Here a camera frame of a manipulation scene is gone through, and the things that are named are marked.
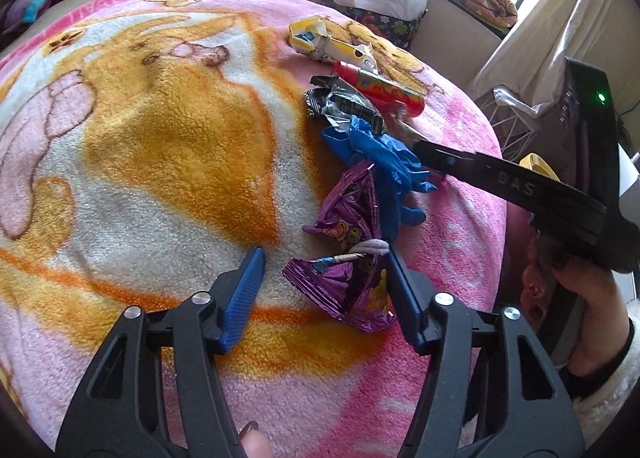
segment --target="candy wrapper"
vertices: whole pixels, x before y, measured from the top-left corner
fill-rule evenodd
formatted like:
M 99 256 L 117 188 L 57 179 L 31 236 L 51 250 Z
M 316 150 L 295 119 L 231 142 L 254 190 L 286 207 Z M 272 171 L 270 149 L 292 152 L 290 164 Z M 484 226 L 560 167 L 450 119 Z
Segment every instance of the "candy wrapper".
M 337 76 L 317 75 L 311 84 L 318 88 L 305 93 L 306 108 L 311 117 L 325 116 L 339 131 L 349 131 L 351 115 L 366 120 L 374 135 L 388 133 L 385 121 L 376 107 L 362 93 Z
M 322 204 L 309 234 L 336 241 L 343 252 L 359 242 L 380 237 L 374 166 L 363 160 L 342 175 Z M 371 254 L 343 254 L 321 260 L 291 260 L 282 274 L 332 317 L 366 332 L 390 326 L 383 258 Z
M 314 61 L 333 64 L 336 61 L 353 64 L 378 73 L 378 64 L 370 44 L 353 46 L 329 35 L 321 16 L 312 16 L 289 25 L 289 44 Z

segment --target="white curtain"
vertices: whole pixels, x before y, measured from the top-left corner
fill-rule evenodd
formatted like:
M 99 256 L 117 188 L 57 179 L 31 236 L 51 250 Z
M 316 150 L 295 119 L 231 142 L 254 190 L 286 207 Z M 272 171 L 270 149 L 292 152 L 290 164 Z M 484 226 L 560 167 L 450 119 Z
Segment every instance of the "white curtain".
M 640 98 L 640 10 L 633 0 L 525 0 L 519 14 L 466 88 L 471 98 L 503 85 L 539 116 L 558 100 L 565 56 L 607 73 L 618 112 Z

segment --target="bed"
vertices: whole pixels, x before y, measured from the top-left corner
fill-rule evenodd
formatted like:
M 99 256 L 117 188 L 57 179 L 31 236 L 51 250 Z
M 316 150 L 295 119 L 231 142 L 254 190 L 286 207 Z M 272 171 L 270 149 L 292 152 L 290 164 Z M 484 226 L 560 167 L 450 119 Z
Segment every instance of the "bed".
M 263 286 L 218 360 L 236 425 L 257 420 L 279 457 L 395 456 L 428 363 L 398 326 L 359 332 L 281 276 L 290 258 L 330 253 L 301 226 L 345 169 L 302 99 L 330 68 L 289 47 L 288 25 L 322 15 L 332 35 L 370 42 L 383 74 L 425 95 L 415 125 L 435 142 L 500 156 L 484 115 L 410 54 L 303 0 L 62 5 L 0 60 L 0 375 L 14 404 L 53 448 L 123 308 L 174 306 L 259 244 Z M 453 179 L 411 201 L 427 221 L 402 228 L 408 266 L 491 310 L 505 203 Z

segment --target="black plastic wrapper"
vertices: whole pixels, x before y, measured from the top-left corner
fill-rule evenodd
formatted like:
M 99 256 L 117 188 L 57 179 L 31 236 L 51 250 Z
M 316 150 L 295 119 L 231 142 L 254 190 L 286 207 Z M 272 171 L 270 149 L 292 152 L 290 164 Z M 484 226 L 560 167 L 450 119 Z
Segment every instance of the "black plastic wrapper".
M 325 116 L 332 126 L 349 131 L 351 115 L 366 120 L 375 136 L 387 134 L 385 121 L 376 107 L 348 82 L 337 76 L 316 75 L 311 84 L 318 86 L 305 93 L 311 117 Z

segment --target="yellow object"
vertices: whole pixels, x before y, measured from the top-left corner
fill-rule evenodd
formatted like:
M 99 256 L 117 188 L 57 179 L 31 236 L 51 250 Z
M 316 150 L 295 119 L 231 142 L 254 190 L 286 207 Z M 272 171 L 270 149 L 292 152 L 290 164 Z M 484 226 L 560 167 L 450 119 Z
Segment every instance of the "yellow object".
M 370 44 L 353 46 L 329 35 L 321 16 L 302 19 L 289 25 L 289 43 L 293 49 L 314 61 L 333 64 L 336 61 L 353 64 L 363 70 L 378 73 Z
M 526 167 L 536 173 L 543 174 L 551 178 L 551 180 L 555 180 L 557 182 L 560 179 L 554 173 L 554 170 L 549 167 L 549 164 L 545 162 L 541 156 L 536 155 L 535 153 L 529 153 L 526 157 L 524 157 L 520 161 L 520 167 Z

